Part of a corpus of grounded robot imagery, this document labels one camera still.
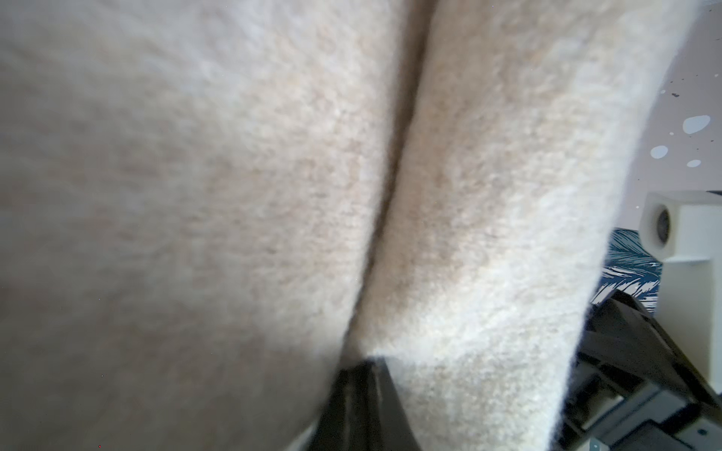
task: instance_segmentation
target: fold in fabric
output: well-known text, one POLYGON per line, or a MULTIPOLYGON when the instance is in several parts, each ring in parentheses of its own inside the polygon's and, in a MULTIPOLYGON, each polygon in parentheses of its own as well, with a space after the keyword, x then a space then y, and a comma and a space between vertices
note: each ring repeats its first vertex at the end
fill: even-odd
POLYGON ((441 1, 347 356, 425 451, 543 450, 695 2, 441 1))

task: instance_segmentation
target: paint splatter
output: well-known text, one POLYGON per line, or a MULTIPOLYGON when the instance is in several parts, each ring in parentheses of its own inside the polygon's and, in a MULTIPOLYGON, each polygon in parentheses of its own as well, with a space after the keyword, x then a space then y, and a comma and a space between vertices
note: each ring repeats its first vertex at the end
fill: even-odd
POLYGON ((700 116, 692 116, 691 118, 684 119, 684 122, 682 123, 682 130, 684 130, 684 132, 689 135, 691 135, 692 133, 697 133, 704 127, 710 125, 711 120, 712 118, 706 114, 700 116))
POLYGON ((657 146, 652 148, 652 150, 649 151, 649 155, 652 156, 654 159, 660 159, 667 155, 667 152, 669 152, 669 149, 667 146, 657 146))

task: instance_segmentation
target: cream knit fabric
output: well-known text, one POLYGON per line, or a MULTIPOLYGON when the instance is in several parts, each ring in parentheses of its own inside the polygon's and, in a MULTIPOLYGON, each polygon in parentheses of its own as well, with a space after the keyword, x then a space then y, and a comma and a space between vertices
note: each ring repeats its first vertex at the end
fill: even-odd
POLYGON ((693 10, 5 2, 0 447, 279 450, 361 295, 425 451, 543 448, 693 10))
POLYGON ((693 6, 439 3, 348 343, 387 357, 423 450, 547 446, 625 168, 693 6))

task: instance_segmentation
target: black plastic part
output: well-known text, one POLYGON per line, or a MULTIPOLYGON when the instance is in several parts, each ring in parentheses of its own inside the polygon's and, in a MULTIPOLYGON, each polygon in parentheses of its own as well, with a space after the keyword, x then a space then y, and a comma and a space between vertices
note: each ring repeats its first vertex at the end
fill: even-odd
POLYGON ((669 240, 669 211, 662 210, 657 218, 657 237, 663 245, 669 240))
POLYGON ((626 436, 611 451, 690 451, 691 448, 670 437, 651 421, 648 421, 632 434, 626 436))
POLYGON ((552 449, 596 438, 613 450, 718 451, 720 437, 719 396, 644 306, 617 291, 593 307, 552 449))
POLYGON ((420 451, 382 359, 344 370, 308 451, 420 451))

